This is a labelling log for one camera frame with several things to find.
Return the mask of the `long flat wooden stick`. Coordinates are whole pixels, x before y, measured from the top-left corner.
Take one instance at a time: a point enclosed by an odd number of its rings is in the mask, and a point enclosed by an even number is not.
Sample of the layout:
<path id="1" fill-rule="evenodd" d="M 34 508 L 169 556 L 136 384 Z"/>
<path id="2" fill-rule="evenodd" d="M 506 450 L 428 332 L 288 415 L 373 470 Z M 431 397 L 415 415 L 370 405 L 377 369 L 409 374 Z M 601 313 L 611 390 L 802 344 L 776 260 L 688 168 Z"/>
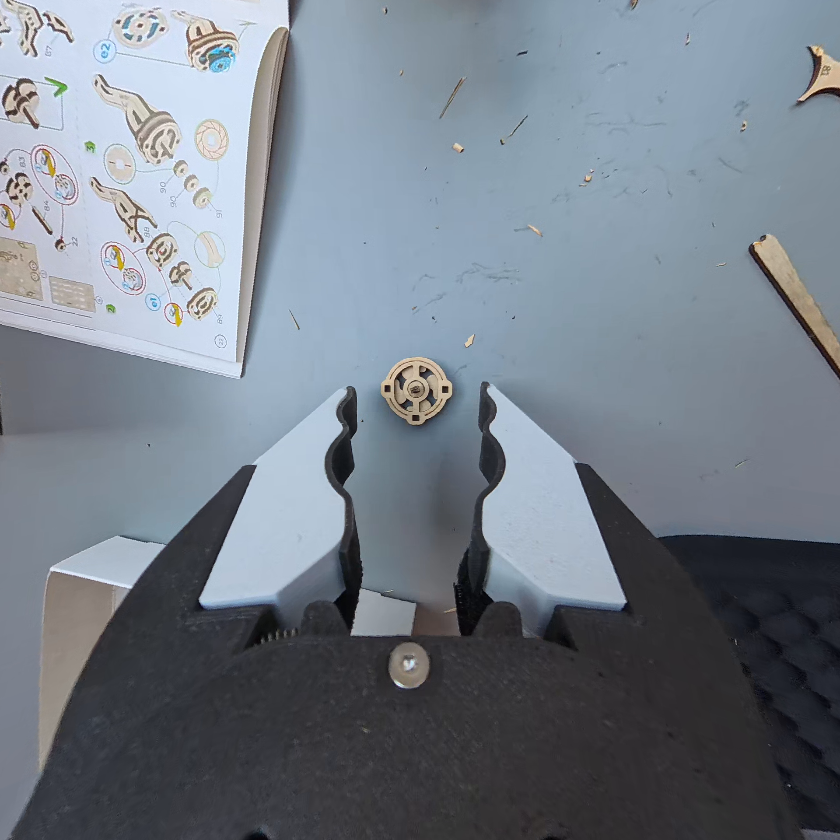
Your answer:
<path id="1" fill-rule="evenodd" d="M 777 237 L 766 234 L 751 243 L 750 255 L 821 356 L 839 376 L 839 340 Z"/>

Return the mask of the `round wooden wheel part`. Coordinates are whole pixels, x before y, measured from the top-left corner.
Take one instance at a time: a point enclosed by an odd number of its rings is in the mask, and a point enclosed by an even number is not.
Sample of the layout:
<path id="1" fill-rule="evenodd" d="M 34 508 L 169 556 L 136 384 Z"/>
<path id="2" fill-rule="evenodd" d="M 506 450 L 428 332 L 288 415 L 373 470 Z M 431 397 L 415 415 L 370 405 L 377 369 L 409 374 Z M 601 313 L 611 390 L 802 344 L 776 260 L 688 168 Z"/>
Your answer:
<path id="1" fill-rule="evenodd" d="M 414 426 L 440 413 L 453 393 L 443 369 L 424 357 L 397 362 L 381 383 L 381 395 L 394 414 Z"/>

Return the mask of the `small curved wooden part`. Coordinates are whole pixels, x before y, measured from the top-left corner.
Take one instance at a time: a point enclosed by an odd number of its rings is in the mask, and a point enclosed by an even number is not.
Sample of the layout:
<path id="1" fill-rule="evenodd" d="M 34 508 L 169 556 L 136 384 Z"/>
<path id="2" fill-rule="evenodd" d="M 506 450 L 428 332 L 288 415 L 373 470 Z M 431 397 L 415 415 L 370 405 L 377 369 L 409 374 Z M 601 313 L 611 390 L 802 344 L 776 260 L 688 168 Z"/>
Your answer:
<path id="1" fill-rule="evenodd" d="M 807 99 L 823 93 L 838 97 L 839 61 L 829 56 L 821 45 L 809 45 L 808 49 L 813 63 L 812 78 L 796 103 L 804 103 Z"/>

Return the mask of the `black quilted wrist rest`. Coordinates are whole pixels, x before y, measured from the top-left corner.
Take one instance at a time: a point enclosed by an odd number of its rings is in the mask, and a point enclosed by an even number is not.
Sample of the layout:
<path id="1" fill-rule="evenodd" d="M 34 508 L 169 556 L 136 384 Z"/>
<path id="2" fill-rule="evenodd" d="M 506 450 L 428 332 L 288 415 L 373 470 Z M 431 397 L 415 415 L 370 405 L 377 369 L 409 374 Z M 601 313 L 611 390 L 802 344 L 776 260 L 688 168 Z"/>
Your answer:
<path id="1" fill-rule="evenodd" d="M 838 834 L 838 544 L 720 535 L 661 541 L 726 630 L 800 827 Z"/>

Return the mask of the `scattered wood splinters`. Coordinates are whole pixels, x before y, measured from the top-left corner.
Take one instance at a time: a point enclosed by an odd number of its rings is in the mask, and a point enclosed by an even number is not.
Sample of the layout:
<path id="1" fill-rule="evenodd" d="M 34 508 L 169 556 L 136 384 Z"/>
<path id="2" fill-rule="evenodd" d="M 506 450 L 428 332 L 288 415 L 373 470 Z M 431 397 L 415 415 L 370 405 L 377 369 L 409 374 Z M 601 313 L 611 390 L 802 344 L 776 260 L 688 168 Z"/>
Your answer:
<path id="1" fill-rule="evenodd" d="M 712 469 L 754 178 L 734 2 L 292 2 L 278 270 L 381 457 L 474 465 L 495 383 L 617 482 Z M 414 426 L 381 383 L 454 386 Z"/>

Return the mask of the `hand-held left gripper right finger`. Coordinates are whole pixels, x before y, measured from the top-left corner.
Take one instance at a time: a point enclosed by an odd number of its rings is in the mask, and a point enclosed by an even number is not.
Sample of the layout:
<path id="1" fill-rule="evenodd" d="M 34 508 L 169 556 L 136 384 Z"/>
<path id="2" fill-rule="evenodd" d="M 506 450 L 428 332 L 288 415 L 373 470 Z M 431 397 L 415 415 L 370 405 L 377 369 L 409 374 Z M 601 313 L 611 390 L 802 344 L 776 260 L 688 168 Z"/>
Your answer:
<path id="1" fill-rule="evenodd" d="M 458 630 L 493 602 L 545 637 L 556 606 L 620 612 L 626 597 L 574 458 L 494 385 L 480 387 L 479 470 L 469 545 L 455 582 Z"/>

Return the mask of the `white cardboard box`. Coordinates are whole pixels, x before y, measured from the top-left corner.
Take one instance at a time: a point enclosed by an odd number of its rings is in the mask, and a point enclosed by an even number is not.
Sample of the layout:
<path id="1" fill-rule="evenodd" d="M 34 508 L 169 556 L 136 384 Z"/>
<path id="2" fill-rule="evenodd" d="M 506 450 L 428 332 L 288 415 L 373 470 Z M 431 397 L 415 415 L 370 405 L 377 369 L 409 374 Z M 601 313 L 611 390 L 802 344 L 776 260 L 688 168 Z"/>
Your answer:
<path id="1" fill-rule="evenodd" d="M 53 565 L 47 574 L 41 626 L 38 683 L 38 770 L 47 762 L 65 706 L 82 669 L 105 627 L 124 598 L 165 548 L 161 543 L 112 537 Z M 296 574 L 290 600 L 281 593 L 280 628 L 299 628 L 303 608 L 314 601 L 336 601 L 347 614 L 340 560 L 335 571 L 320 561 L 317 572 Z M 413 630 L 416 604 L 360 589 L 359 607 L 350 619 L 351 634 L 408 635 Z"/>

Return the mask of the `model instruction booklet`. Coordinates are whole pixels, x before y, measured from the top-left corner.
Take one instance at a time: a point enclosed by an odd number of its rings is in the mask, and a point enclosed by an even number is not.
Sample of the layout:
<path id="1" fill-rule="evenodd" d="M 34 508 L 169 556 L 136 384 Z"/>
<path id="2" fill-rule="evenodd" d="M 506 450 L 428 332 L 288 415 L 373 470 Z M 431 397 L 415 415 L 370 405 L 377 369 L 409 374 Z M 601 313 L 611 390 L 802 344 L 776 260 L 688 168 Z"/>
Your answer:
<path id="1" fill-rule="evenodd" d="M 239 378 L 287 1 L 2 1 L 1 321 Z"/>

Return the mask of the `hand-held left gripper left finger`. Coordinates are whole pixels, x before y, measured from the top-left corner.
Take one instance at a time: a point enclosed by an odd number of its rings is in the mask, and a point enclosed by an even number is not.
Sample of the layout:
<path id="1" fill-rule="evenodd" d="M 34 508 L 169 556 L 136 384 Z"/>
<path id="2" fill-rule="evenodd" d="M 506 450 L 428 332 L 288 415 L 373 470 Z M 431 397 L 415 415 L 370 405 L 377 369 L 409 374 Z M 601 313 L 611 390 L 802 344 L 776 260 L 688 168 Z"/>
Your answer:
<path id="1" fill-rule="evenodd" d="M 292 629 L 310 603 L 326 601 L 352 628 L 361 552 L 344 485 L 357 426 L 355 390 L 341 388 L 257 459 L 200 595 L 203 608 L 268 605 Z"/>

